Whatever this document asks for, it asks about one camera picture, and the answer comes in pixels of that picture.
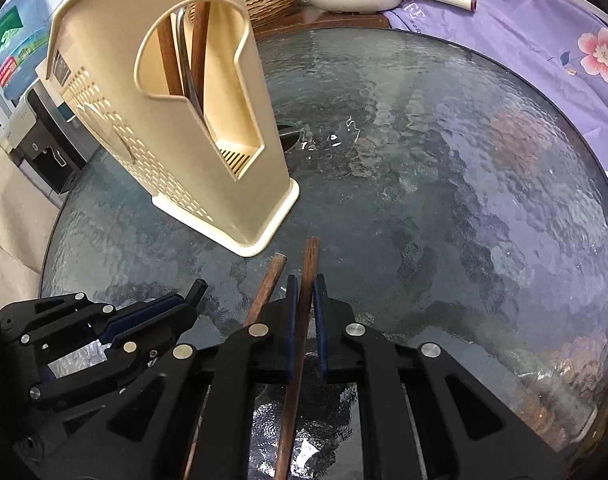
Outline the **brown wooden chopstick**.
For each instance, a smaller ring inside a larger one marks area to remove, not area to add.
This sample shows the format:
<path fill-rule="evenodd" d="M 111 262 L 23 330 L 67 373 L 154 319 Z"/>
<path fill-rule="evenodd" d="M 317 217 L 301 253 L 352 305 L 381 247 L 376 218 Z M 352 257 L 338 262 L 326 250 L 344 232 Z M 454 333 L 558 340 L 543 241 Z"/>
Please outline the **brown wooden chopstick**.
<path fill-rule="evenodd" d="M 191 49 L 191 74 L 197 102 L 203 107 L 205 60 L 207 48 L 207 34 L 209 14 L 211 14 L 211 3 L 209 1 L 197 1 L 194 4 L 192 49 Z"/>
<path fill-rule="evenodd" d="M 172 96 L 182 96 L 182 82 L 175 48 L 173 22 L 170 16 L 165 16 L 157 26 L 157 37 L 159 37 L 159 50 L 161 50 L 168 92 Z"/>
<path fill-rule="evenodd" d="M 187 479 L 245 479 L 258 382 L 257 356 L 272 346 L 272 328 L 261 315 L 287 263 L 277 252 L 261 280 L 246 319 L 219 347 Z"/>
<path fill-rule="evenodd" d="M 293 379 L 287 385 L 282 407 L 280 439 L 275 468 L 275 479 L 287 480 L 290 474 L 290 463 L 296 432 L 299 392 L 302 385 L 302 374 L 305 360 L 306 338 L 313 302 L 313 281 L 317 275 L 320 252 L 320 238 L 310 236 L 304 250 L 301 289 L 295 318 L 294 368 Z"/>

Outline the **cream plastic utensil holder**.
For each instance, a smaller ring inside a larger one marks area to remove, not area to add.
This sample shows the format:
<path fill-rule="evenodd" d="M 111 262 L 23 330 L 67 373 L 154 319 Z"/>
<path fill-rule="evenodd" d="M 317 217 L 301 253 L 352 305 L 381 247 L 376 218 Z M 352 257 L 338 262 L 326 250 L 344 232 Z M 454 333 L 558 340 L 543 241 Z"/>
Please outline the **cream plastic utensil holder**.
<path fill-rule="evenodd" d="M 211 10 L 194 104 L 168 88 L 159 26 L 201 1 Z M 244 0 L 66 0 L 46 80 L 157 208 L 234 254 L 259 254 L 298 198 Z"/>

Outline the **black chopstick gold band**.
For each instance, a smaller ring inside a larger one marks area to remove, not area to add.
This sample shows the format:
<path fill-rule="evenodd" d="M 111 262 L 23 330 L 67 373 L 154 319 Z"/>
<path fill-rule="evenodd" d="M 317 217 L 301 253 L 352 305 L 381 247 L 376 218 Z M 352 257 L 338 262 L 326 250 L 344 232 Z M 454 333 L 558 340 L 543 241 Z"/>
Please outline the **black chopstick gold band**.
<path fill-rule="evenodd" d="M 197 307 L 207 289 L 208 284 L 201 278 L 197 278 L 190 287 L 189 292 L 185 295 L 185 303 Z"/>

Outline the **silver metal spoon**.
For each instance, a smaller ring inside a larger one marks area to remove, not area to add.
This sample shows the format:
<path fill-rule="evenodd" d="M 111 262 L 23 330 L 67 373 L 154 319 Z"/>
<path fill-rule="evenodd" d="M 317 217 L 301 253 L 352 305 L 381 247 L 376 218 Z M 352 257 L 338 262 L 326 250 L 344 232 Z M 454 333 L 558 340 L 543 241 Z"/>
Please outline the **silver metal spoon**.
<path fill-rule="evenodd" d="M 191 102 L 197 116 L 203 117 L 203 110 L 197 94 L 197 88 L 193 81 L 190 57 L 188 52 L 187 37 L 185 37 L 185 18 L 187 17 L 187 8 L 182 6 L 176 11 L 175 36 L 177 40 L 177 53 L 179 70 L 182 83 L 183 95 Z"/>

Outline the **water dispenser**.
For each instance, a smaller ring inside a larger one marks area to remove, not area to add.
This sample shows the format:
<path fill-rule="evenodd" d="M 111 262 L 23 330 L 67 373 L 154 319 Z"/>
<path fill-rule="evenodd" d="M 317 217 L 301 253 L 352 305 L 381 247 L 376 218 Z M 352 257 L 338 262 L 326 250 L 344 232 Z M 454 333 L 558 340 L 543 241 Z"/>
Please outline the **water dispenser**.
<path fill-rule="evenodd" d="M 65 103 L 57 104 L 36 80 L 1 127 L 0 148 L 60 208 L 98 151 L 98 141 Z"/>

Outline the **round glass table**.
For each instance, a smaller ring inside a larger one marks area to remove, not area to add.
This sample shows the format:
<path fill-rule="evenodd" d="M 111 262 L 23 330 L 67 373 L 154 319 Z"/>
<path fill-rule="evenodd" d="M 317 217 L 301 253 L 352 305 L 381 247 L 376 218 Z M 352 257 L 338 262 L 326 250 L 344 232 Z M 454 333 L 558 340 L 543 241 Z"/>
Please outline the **round glass table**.
<path fill-rule="evenodd" d="M 223 341 L 272 256 L 318 269 L 358 322 L 397 344 L 433 341 L 570 467 L 604 435 L 608 179 L 541 93 L 454 44 L 383 29 L 290 32 L 258 44 L 301 188 L 259 255 L 242 258 L 158 210 L 98 151 L 69 192 L 43 296 L 124 307 L 196 278 L 183 340 Z"/>

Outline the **blue water jug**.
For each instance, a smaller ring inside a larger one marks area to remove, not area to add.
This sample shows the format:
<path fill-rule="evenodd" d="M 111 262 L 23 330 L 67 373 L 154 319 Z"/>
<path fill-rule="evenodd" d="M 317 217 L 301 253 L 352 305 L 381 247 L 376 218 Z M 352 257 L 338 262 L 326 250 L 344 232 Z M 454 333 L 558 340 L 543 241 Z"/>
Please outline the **blue water jug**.
<path fill-rule="evenodd" d="M 50 21 L 44 0 L 8 0 L 0 10 L 0 88 L 18 100 L 37 78 L 46 57 Z"/>

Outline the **purple floral cloth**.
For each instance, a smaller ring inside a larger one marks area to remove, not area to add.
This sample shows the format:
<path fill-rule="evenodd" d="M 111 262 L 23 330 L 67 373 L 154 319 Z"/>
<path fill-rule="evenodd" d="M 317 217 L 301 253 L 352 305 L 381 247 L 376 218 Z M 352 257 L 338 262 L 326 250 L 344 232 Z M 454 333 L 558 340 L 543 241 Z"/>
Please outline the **purple floral cloth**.
<path fill-rule="evenodd" d="M 566 115 L 608 172 L 608 26 L 569 0 L 475 0 L 473 12 L 431 0 L 386 11 L 389 26 L 482 53 Z"/>

